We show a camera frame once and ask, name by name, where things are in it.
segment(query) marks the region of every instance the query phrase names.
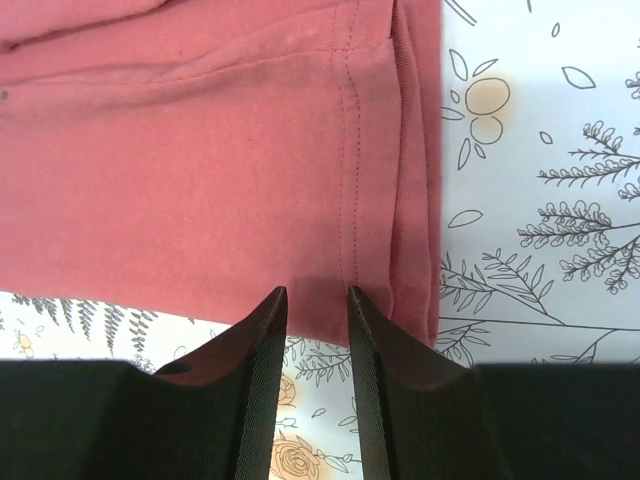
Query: leaf drawing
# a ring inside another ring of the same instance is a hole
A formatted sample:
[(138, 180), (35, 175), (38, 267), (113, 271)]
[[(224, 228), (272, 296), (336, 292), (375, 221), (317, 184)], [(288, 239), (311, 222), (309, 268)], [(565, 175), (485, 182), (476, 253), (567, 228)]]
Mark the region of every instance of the leaf drawing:
[(471, 225), (472, 223), (480, 220), (482, 216), (483, 213), (480, 210), (464, 210), (451, 219), (448, 227), (466, 227), (467, 225)]
[(596, 82), (591, 76), (577, 67), (562, 67), (562, 73), (569, 85), (580, 90), (596, 88)]
[(580, 161), (585, 159), (600, 160), (594, 165), (583, 167), (571, 167), (570, 169), (540, 171), (538, 178), (542, 178), (545, 183), (555, 182), (556, 185), (566, 183), (568, 186), (578, 184), (583, 187), (587, 182), (593, 180), (597, 185), (609, 180), (614, 183), (621, 176), (626, 177), (631, 171), (640, 168), (640, 156), (627, 155), (620, 151), (623, 138), (616, 136), (614, 128), (604, 128), (602, 121), (593, 125), (587, 123), (582, 129), (582, 135), (596, 144), (597, 149), (578, 149), (569, 152), (571, 156), (579, 156)]
[(467, 68), (467, 62), (465, 62), (462, 55), (456, 52), (454, 49), (449, 49), (449, 57), (451, 58), (451, 66), (453, 67), (453, 73), (456, 74), (463, 82), (469, 79), (469, 69)]
[(482, 75), (484, 72), (486, 72), (487, 70), (489, 70), (496, 62), (498, 61), (497, 58), (494, 58), (492, 60), (487, 60), (486, 62), (482, 62), (480, 65), (478, 65), (476, 67), (476, 69), (473, 71), (473, 76), (477, 77), (478, 75)]
[(469, 161), (470, 155), (471, 141), (468, 138), (465, 138), (464, 142), (462, 142), (462, 146), (460, 147), (460, 152), (458, 153), (458, 170), (462, 170), (464, 168)]
[(540, 131), (540, 140), (547, 145), (553, 145), (553, 138), (547, 132)]
[(124, 312), (120, 309), (120, 307), (112, 303), (107, 303), (104, 315), (104, 329), (105, 336), (107, 338), (107, 346), (109, 347), (111, 355), (113, 355), (113, 345), (116, 340), (118, 328), (120, 327), (120, 324), (124, 319)]
[(624, 84), (631, 89), (631, 98), (640, 99), (640, 71), (636, 72), (636, 78), (628, 78)]
[(331, 350), (331, 353), (322, 352), (318, 349), (311, 349), (306, 358), (301, 359), (296, 365), (298, 373), (296, 380), (304, 378), (311, 380), (315, 377), (316, 387), (324, 378), (328, 383), (337, 373), (344, 382), (351, 376), (351, 354), (348, 349), (339, 349), (334, 345), (325, 343), (324, 346)]
[(351, 415), (347, 418), (343, 418), (340, 423), (338, 423), (339, 427), (346, 427), (347, 425), (351, 425), (352, 423), (354, 423), (356, 420), (358, 420), (358, 418), (355, 415)]
[(91, 324), (96, 314), (96, 304), (90, 300), (80, 300), (78, 302), (78, 316), (80, 317), (80, 326), (87, 340), (91, 340)]
[(596, 361), (596, 355), (598, 353), (598, 346), (600, 345), (600, 342), (616, 331), (617, 330), (615, 328), (607, 329), (604, 334), (600, 335), (594, 342), (592, 342), (587, 348), (584, 349), (584, 351), (582, 351), (578, 355), (551, 355), (549, 358), (557, 363), (573, 363), (578, 365), (594, 363)]
[(484, 152), (484, 148), (482, 148), (479, 144), (474, 143), (473, 149), (476, 151), (476, 155), (480, 158), (487, 158), (487, 154)]
[(302, 445), (302, 447), (307, 450), (308, 452), (313, 452), (313, 447), (311, 446), (311, 444), (309, 442), (307, 442), (304, 438), (299, 437), (298, 435), (296, 435), (296, 439), (298, 440), (298, 443), (300, 445)]
[(56, 305), (55, 300), (44, 297), (13, 295), (12, 302), (17, 303), (18, 305), (31, 306), (36, 310), (38, 315), (42, 315), (46, 311), (51, 320), (53, 320), (53, 323), (60, 326), (56, 317), (58, 313), (58, 306)]
[(310, 340), (306, 340), (301, 337), (287, 337), (284, 345), (284, 356), (282, 358), (282, 363), (285, 367), (289, 366), (289, 356), (291, 356), (292, 361), (296, 361), (298, 356), (302, 357), (307, 349), (307, 342)]
[[(276, 426), (277, 427), (284, 427), (284, 429), (286, 430), (287, 428), (298, 428), (298, 426), (296, 425), (298, 422), (295, 418), (291, 418), (291, 417), (284, 417), (283, 419), (278, 419), (276, 420)], [(282, 432), (280, 432), (280, 437), (284, 440), (284, 436), (282, 435)]]
[(144, 342), (149, 324), (156, 318), (158, 318), (157, 313), (146, 310), (136, 310), (132, 312), (131, 318), (129, 318), (129, 331), (133, 335), (131, 341), (133, 342), (133, 348), (139, 354), (144, 352)]
[(629, 201), (640, 198), (640, 177), (637, 183), (626, 183), (622, 189), (618, 190), (618, 196)]
[(324, 457), (324, 461), (334, 470), (338, 470), (343, 473), (349, 473), (349, 469), (347, 468), (346, 463), (344, 463), (344, 460), (342, 460), (341, 458), (327, 455), (326, 457)]
[(611, 219), (600, 211), (600, 205), (587, 206), (583, 201), (570, 207), (565, 202), (558, 206), (548, 203), (538, 213), (542, 219), (539, 225), (529, 224), (518, 230), (523, 247), (542, 248), (547, 245), (559, 247), (591, 246), (584, 254), (574, 254), (571, 260), (560, 260), (564, 271), (564, 281), (577, 275), (583, 282), (592, 277), (608, 274), (604, 283), (612, 295), (628, 286), (630, 279), (640, 279), (640, 234), (633, 235), (620, 246), (611, 246), (607, 233), (640, 226), (640, 222), (614, 225)]
[(544, 281), (544, 265), (531, 267), (531, 256), (519, 259), (517, 254), (503, 258), (502, 250), (484, 253), (484, 271), (477, 265), (468, 266), (462, 261), (460, 269), (454, 269), (449, 254), (441, 261), (440, 298), (450, 297), (457, 312), (473, 309), (478, 314), (493, 298), (503, 295), (523, 306), (544, 315), (559, 325), (564, 322), (551, 315), (542, 299), (551, 291), (553, 280)]
[(471, 343), (485, 347), (490, 346), (489, 343), (477, 337), (478, 333), (473, 332), (474, 326), (475, 324), (472, 323), (465, 327), (442, 332), (444, 335), (439, 335), (435, 350), (453, 362), (472, 367), (474, 360), (468, 344)]
[(467, 22), (472, 27), (475, 27), (478, 21), (473, 18), (469, 12), (460, 6), (456, 0), (444, 0), (444, 3), (451, 8), (460, 18)]
[(457, 121), (464, 118), (464, 114), (462, 112), (459, 112), (458, 110), (455, 110), (453, 108), (441, 107), (440, 112), (440, 118), (442, 118), (443, 120)]
[(73, 328), (73, 301), (61, 299), (60, 304), (62, 305), (62, 314), (67, 321), (67, 325), (69, 325), (69, 329), (75, 333)]

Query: seam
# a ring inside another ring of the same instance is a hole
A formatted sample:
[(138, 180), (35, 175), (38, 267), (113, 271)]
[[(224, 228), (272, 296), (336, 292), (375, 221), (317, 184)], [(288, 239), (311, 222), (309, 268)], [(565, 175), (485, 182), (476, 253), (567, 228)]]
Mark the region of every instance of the seam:
[(347, 120), (346, 120), (346, 115), (345, 115), (345, 108), (344, 108), (344, 91), (342, 89), (342, 82), (340, 82), (340, 80), (338, 79), (338, 76), (336, 74), (336, 68), (335, 68), (335, 62), (334, 62), (334, 56), (333, 56), (333, 52), (334, 51), (338, 51), (335, 50), (334, 47), (334, 41), (335, 41), (335, 28), (336, 28), (336, 17), (338, 16), (338, 6), (336, 6), (333, 9), (333, 23), (331, 24), (331, 58), (329, 59), (329, 66), (331, 68), (331, 73), (333, 74), (333, 78), (335, 79), (336, 83), (338, 84), (338, 90), (340, 92), (340, 106), (342, 109), (342, 152), (340, 155), (340, 199), (339, 199), (339, 206), (340, 206), (340, 211), (338, 213), (338, 241), (340, 243), (340, 252), (338, 254), (338, 262), (340, 264), (340, 280), (342, 282), (342, 289), (343, 291), (347, 291), (347, 284), (345, 282), (345, 278), (344, 278), (344, 258), (343, 258), (343, 253), (342, 253), (342, 248), (343, 248), (343, 235), (342, 235), (342, 218), (343, 218), (343, 200), (344, 200), (344, 156), (345, 156), (345, 151), (346, 151), (346, 143), (347, 143)]
[[(18, 82), (14, 82), (14, 83), (6, 83), (6, 84), (0, 84), (0, 87), (3, 88), (8, 88), (8, 87), (24, 87), (24, 86), (29, 86), (29, 87), (38, 87), (38, 86), (43, 86), (43, 85), (96, 85), (96, 86), (143, 86), (143, 85), (163, 85), (163, 84), (171, 84), (171, 83), (177, 83), (177, 82), (182, 82), (182, 81), (186, 81), (186, 80), (197, 80), (199, 78), (202, 77), (206, 77), (208, 75), (214, 75), (217, 73), (222, 73), (222, 72), (226, 72), (227, 70), (232, 70), (235, 68), (242, 68), (242, 67), (251, 67), (254, 66), (256, 64), (260, 64), (260, 63), (267, 63), (270, 61), (274, 61), (274, 60), (283, 60), (285, 58), (289, 58), (289, 57), (295, 57), (297, 55), (311, 55), (314, 53), (333, 53), (333, 52), (345, 52), (346, 53), (346, 57), (348, 57), (348, 54), (351, 52), (356, 52), (356, 51), (360, 51), (360, 50), (369, 50), (369, 49), (374, 49), (377, 46), (379, 46), (379, 44), (376, 45), (367, 45), (364, 47), (357, 47), (357, 48), (337, 48), (337, 49), (317, 49), (317, 50), (302, 50), (300, 52), (291, 52), (291, 53), (285, 53), (283, 55), (277, 55), (275, 57), (268, 57), (268, 58), (261, 58), (258, 60), (253, 60), (251, 62), (244, 62), (244, 63), (238, 63), (235, 65), (228, 65), (226, 67), (222, 67), (216, 70), (210, 70), (207, 72), (202, 72), (202, 73), (198, 73), (195, 75), (190, 75), (187, 77), (179, 77), (179, 78), (172, 78), (169, 80), (150, 80), (150, 81), (140, 81), (140, 82), (91, 82), (91, 81), (82, 81), (82, 80), (70, 80), (70, 81), (54, 81), (54, 80), (50, 80), (50, 81), (41, 81), (41, 80), (29, 80), (29, 79), (25, 79), (23, 81), (18, 81)], [(72, 73), (61, 73), (57, 76), (66, 76), (66, 75), (73, 75)]]
[(349, 68), (349, 53), (351, 52), (351, 41), (353, 40), (353, 31), (355, 29), (355, 25), (356, 25), (356, 18), (358, 16), (358, 9), (360, 7), (360, 1), (356, 2), (356, 6), (355, 9), (353, 11), (353, 19), (351, 21), (351, 28), (349, 31), (349, 41), (347, 43), (347, 52), (345, 53), (344, 56), (344, 66), (345, 69), (347, 71), (347, 78), (349, 79), (349, 84), (351, 86), (351, 89), (353, 90), (353, 94), (356, 100), (356, 110), (358, 112), (358, 117), (357, 117), (357, 134), (356, 134), (356, 164), (355, 164), (355, 178), (354, 178), (354, 184), (353, 184), (353, 189), (354, 189), (354, 200), (353, 200), (353, 270), (354, 270), (354, 277), (355, 277), (355, 281), (356, 281), (356, 285), (358, 285), (359, 282), (359, 278), (358, 278), (358, 222), (357, 222), (357, 218), (358, 218), (358, 202), (359, 202), (359, 196), (360, 196), (360, 153), (362, 150), (362, 140), (361, 140), (361, 134), (362, 134), (362, 126), (361, 126), (361, 119), (362, 119), (362, 112), (361, 112), (361, 105), (360, 105), (360, 95), (358, 94), (358, 89), (356, 88), (356, 84), (353, 81), (353, 77), (351, 76), (351, 70)]

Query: black plastic part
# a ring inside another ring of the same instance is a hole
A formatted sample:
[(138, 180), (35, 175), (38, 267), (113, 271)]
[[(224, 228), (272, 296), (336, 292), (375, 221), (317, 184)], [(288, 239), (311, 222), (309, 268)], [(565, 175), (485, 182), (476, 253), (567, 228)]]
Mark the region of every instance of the black plastic part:
[(640, 478), (640, 367), (451, 362), (349, 291), (365, 479)]
[(286, 323), (280, 287), (154, 376), (0, 362), (0, 479), (267, 479)]

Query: botanical illustration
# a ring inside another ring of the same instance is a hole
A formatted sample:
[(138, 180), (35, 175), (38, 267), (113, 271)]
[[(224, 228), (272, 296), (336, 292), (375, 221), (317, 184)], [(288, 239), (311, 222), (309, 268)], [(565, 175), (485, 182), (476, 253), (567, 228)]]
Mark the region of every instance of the botanical illustration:
[(502, 138), (504, 125), (500, 112), (509, 103), (511, 87), (501, 77), (485, 75), (498, 62), (497, 58), (482, 62), (473, 72), (470, 72), (467, 61), (456, 50), (449, 50), (449, 59), (455, 76), (465, 86), (462, 95), (455, 89), (449, 92), (452, 105), (442, 107), (441, 117), (443, 120), (468, 123), (469, 135), (462, 141), (458, 153), (458, 170), (462, 170), (472, 152), (485, 159), (485, 147)]
[(315, 380), (316, 387), (321, 382), (329, 383), (332, 378), (345, 382), (351, 375), (351, 355), (348, 348), (308, 340), (288, 337), (285, 345), (284, 365), (296, 362), (296, 380)]
[(156, 367), (151, 363), (151, 360), (143, 357), (139, 353), (133, 356), (132, 362), (139, 370), (142, 370), (149, 375), (152, 375), (156, 371)]
[(13, 349), (19, 349), (22, 353), (24, 353), (26, 358), (33, 358), (34, 352), (31, 345), (31, 339), (27, 337), (24, 333), (21, 333), (20, 330), (16, 330), (16, 343), (13, 345)]
[(339, 427), (348, 428), (349, 433), (358, 433), (358, 414), (356, 412), (356, 399), (351, 397), (351, 408), (353, 415), (348, 415), (338, 423)]
[(596, 88), (596, 82), (591, 78), (591, 75), (577, 67), (562, 67), (562, 74), (567, 83), (574, 88), (579, 90)]
[(502, 249), (484, 253), (480, 267), (462, 260), (454, 266), (449, 254), (440, 263), (440, 298), (450, 297), (457, 312), (478, 314), (492, 298), (504, 296), (543, 315), (548, 321), (563, 322), (551, 315), (542, 299), (549, 294), (553, 280), (544, 279), (544, 265), (532, 264), (532, 256), (504, 255)]
[(457, 2), (456, 0), (444, 0), (444, 3), (469, 25), (471, 25), (472, 27), (475, 27), (477, 25), (478, 21), (473, 18), (469, 12), (462, 8), (462, 5), (460, 5), (459, 2)]
[(608, 329), (605, 333), (598, 332), (598, 337), (587, 348), (575, 354), (551, 355), (549, 360), (541, 358), (540, 361), (534, 357), (531, 363), (573, 363), (577, 365), (594, 363), (597, 360), (596, 355), (598, 354), (600, 342), (615, 332), (617, 332), (615, 328)]
[(460, 228), (466, 227), (467, 225), (471, 225), (472, 223), (476, 223), (484, 216), (480, 210), (469, 209), (463, 210), (460, 213), (457, 213), (450, 221), (447, 227), (449, 228)]
[[(572, 258), (560, 261), (565, 281), (605, 277), (607, 290), (616, 295), (629, 281), (640, 279), (640, 233), (635, 231), (640, 222), (614, 224), (599, 204), (583, 201), (574, 206), (549, 203), (538, 214), (541, 223), (518, 230), (521, 244), (535, 248), (566, 245), (578, 250)], [(612, 245), (608, 235), (615, 230), (630, 233), (626, 240)]]
[(625, 85), (631, 90), (631, 98), (640, 100), (640, 71), (636, 72), (634, 78), (628, 78), (625, 81)]
[[(618, 190), (618, 196), (623, 200), (634, 200), (640, 197), (640, 178), (632, 175), (634, 172), (638, 173), (640, 156), (623, 150), (623, 137), (616, 135), (614, 128), (605, 128), (602, 121), (587, 123), (582, 129), (582, 135), (593, 146), (589, 149), (576, 149), (569, 154), (578, 158), (583, 166), (542, 170), (539, 178), (542, 178), (545, 183), (551, 182), (557, 186), (584, 187), (589, 182), (596, 185), (601, 185), (603, 182), (616, 184), (632, 176), (633, 178)], [(588, 161), (591, 161), (592, 165), (585, 164)]]
[(284, 373), (280, 378), (280, 390), (278, 391), (278, 407), (294, 407), (294, 400), (296, 399), (296, 386), (287, 375)]
[(56, 303), (56, 300), (42, 297), (25, 297), (23, 295), (14, 295), (12, 300), (18, 305), (33, 307), (38, 315), (42, 315), (46, 312), (51, 320), (53, 320), (53, 323), (60, 325), (57, 318), (58, 304)]
[(340, 456), (326, 454), (299, 435), (287, 437), (279, 431), (273, 441), (270, 478), (320, 480), (326, 475), (327, 469), (350, 473), (350, 463), (362, 462), (351, 453)]
[(149, 330), (149, 325), (156, 318), (158, 314), (155, 312), (148, 312), (146, 310), (135, 310), (131, 312), (129, 317), (129, 331), (133, 335), (131, 341), (138, 354), (144, 352), (144, 342)]

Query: fabric fold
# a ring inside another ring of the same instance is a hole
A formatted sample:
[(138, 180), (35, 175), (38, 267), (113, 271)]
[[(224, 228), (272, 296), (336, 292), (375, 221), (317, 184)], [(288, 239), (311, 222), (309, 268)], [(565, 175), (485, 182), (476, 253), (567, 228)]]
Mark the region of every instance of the fabric fold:
[(0, 46), (148, 13), (167, 0), (0, 0)]
[[(346, 345), (358, 284), (432, 342), (402, 4), (282, 2), (249, 27), (212, 3), (0, 56), (0, 289), (235, 323), (281, 284), (290, 334)], [(155, 48), (105, 49), (135, 32)]]

